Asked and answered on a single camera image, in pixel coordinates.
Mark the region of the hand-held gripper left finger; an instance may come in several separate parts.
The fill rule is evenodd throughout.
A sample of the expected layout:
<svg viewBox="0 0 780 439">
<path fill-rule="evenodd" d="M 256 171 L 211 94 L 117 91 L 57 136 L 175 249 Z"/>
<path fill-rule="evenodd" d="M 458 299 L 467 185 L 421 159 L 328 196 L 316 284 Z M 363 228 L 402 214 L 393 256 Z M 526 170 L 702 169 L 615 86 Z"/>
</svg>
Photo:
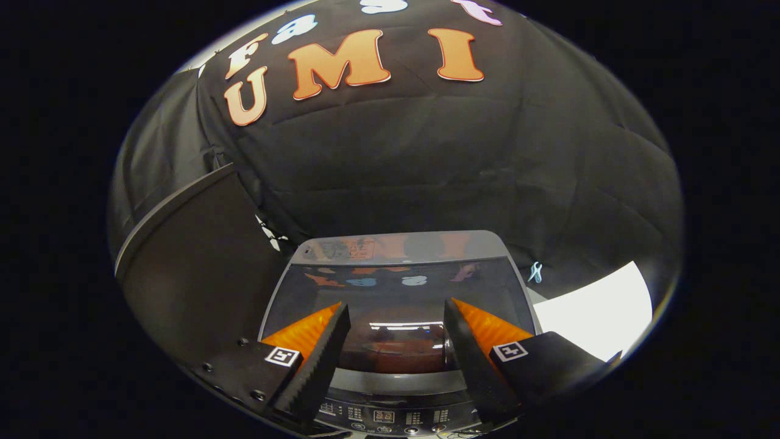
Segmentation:
<svg viewBox="0 0 780 439">
<path fill-rule="evenodd" d="M 349 307 L 339 302 L 284 328 L 280 338 L 240 342 L 193 367 L 204 386 L 281 429 L 311 429 L 346 336 Z"/>
</svg>

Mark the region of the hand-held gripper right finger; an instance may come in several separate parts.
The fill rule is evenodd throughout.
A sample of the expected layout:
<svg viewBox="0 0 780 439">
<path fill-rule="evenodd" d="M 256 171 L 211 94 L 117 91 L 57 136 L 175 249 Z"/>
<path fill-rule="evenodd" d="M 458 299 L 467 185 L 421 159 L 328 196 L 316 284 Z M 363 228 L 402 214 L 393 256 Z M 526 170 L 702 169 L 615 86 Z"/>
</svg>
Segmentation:
<svg viewBox="0 0 780 439">
<path fill-rule="evenodd" d="M 599 359 L 554 331 L 532 335 L 456 298 L 445 300 L 444 324 L 466 391 L 490 427 L 565 402 L 622 356 Z"/>
</svg>

